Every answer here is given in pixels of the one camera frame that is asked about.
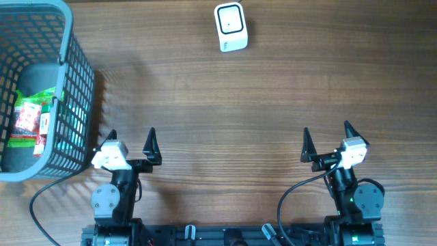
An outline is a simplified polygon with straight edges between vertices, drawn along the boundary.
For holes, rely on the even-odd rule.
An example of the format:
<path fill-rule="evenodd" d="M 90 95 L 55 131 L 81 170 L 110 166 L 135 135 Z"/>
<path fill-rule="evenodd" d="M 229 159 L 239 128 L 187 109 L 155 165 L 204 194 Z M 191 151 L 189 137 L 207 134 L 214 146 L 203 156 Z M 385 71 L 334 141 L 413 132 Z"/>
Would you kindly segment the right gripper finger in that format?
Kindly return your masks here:
<path fill-rule="evenodd" d="M 309 128 L 305 127 L 303 131 L 303 145 L 300 156 L 300 161 L 303 163 L 314 162 L 317 156 L 317 151 L 315 149 L 311 133 L 309 132 Z"/>
<path fill-rule="evenodd" d="M 348 120 L 344 122 L 344 128 L 347 138 L 360 137 L 365 142 L 366 146 L 369 147 L 369 142 L 358 131 L 355 130 Z"/>

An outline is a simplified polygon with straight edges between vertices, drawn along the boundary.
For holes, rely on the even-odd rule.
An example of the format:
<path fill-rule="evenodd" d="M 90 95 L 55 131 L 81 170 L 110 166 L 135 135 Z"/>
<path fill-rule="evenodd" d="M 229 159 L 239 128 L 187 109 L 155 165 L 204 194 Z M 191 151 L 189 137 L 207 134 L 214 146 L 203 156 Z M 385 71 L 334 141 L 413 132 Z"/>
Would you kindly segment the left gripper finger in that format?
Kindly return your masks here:
<path fill-rule="evenodd" d="M 104 141 L 98 146 L 98 149 L 101 150 L 101 148 L 103 147 L 103 145 L 109 141 L 109 140 L 114 140 L 117 139 L 117 131 L 115 129 L 112 129 L 109 134 L 107 135 L 107 137 L 104 139 Z"/>
<path fill-rule="evenodd" d="M 162 165 L 162 155 L 158 147 L 156 129 L 151 127 L 145 145 L 143 147 L 143 154 L 146 155 L 146 159 L 152 165 Z"/>

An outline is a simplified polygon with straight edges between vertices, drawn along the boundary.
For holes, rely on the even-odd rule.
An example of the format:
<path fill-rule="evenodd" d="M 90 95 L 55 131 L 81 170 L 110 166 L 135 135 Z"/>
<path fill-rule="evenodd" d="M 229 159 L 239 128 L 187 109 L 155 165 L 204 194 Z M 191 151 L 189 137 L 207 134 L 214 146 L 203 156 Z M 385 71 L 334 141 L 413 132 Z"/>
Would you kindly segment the red stick sachet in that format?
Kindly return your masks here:
<path fill-rule="evenodd" d="M 46 145 L 46 138 L 48 135 L 48 125 L 50 122 L 50 112 L 52 105 L 48 103 L 42 104 L 42 110 L 39 119 L 39 129 L 36 137 L 36 144 L 33 150 L 33 155 L 35 157 L 42 156 L 44 152 L 44 148 Z"/>

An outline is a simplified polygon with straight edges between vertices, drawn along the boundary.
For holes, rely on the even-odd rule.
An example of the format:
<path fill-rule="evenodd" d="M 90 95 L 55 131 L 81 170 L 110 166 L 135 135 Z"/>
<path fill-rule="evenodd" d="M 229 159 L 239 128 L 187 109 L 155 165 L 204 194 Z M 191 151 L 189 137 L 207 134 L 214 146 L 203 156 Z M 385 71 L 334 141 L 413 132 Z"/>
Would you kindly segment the small red white packet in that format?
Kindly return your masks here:
<path fill-rule="evenodd" d="M 15 123 L 15 127 L 34 132 L 38 126 L 38 119 L 42 110 L 41 105 L 25 102 L 20 110 L 19 117 Z"/>

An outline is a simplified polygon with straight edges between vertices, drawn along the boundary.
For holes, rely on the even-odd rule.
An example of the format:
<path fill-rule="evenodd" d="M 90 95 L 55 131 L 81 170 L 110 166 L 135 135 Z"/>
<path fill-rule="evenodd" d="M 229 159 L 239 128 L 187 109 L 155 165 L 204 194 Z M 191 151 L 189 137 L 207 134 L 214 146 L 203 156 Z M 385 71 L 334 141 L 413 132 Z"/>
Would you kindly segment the green snack bag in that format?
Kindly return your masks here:
<path fill-rule="evenodd" d="M 55 87 L 43 90 L 34 94 L 32 96 L 26 97 L 20 90 L 17 90 L 18 94 L 17 101 L 14 106 L 14 112 L 12 114 L 12 130 L 10 135 L 10 140 L 8 142 L 9 148 L 30 148 L 34 147 L 36 144 L 36 137 L 39 129 L 39 119 L 38 126 L 34 130 L 34 132 L 22 130 L 15 127 L 15 123 L 19 117 L 20 110 L 24 103 L 33 103 L 37 105 L 41 105 L 43 103 L 52 104 L 52 97 L 55 95 Z"/>

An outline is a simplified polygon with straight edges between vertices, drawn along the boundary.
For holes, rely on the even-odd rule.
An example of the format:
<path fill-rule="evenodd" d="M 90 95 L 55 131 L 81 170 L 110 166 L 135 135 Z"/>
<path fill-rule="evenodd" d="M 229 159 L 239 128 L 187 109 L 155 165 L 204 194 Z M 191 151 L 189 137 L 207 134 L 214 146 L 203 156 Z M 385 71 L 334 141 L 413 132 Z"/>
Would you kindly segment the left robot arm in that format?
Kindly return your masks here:
<path fill-rule="evenodd" d="M 91 164 L 112 174 L 108 184 L 102 184 L 91 195 L 95 226 L 86 245 L 152 245 L 153 239 L 141 219 L 133 217 L 135 203 L 142 198 L 139 175 L 153 172 L 162 164 L 156 130 L 151 128 L 142 153 L 144 159 L 128 160 L 126 144 L 112 130 L 95 149 Z"/>

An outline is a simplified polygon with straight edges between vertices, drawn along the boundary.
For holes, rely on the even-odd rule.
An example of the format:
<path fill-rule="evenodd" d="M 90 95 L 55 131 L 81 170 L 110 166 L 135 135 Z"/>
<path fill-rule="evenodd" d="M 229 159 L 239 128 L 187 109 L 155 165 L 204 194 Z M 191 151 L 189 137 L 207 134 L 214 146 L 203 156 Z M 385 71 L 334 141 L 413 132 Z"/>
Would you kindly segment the white barcode scanner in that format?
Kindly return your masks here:
<path fill-rule="evenodd" d="M 214 9 L 214 19 L 221 52 L 245 49 L 249 35 L 244 10 L 239 1 L 222 3 Z"/>

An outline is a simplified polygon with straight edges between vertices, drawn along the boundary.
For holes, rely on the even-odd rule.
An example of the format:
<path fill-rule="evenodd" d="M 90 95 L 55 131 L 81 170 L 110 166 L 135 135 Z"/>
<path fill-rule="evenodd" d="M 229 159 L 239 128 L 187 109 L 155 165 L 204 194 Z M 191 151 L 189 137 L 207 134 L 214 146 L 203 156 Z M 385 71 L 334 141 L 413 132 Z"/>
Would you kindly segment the grey plastic mesh basket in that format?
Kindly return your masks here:
<path fill-rule="evenodd" d="M 1 181 L 58 179 L 87 167 L 96 80 L 64 1 L 1 2 Z M 9 145 L 18 95 L 54 89 L 44 152 Z"/>

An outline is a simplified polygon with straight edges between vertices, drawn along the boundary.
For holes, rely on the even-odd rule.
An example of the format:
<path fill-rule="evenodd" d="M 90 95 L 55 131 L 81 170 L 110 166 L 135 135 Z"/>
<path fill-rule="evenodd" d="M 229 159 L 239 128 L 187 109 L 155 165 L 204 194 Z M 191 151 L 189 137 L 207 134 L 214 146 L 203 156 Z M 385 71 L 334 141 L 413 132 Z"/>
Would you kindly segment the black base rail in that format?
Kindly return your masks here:
<path fill-rule="evenodd" d="M 126 225 L 93 225 L 84 228 L 82 245 L 368 245 L 385 244 L 382 224 L 341 222 L 293 223 L 289 226 L 214 226 L 188 224 L 144 225 L 140 220 Z"/>

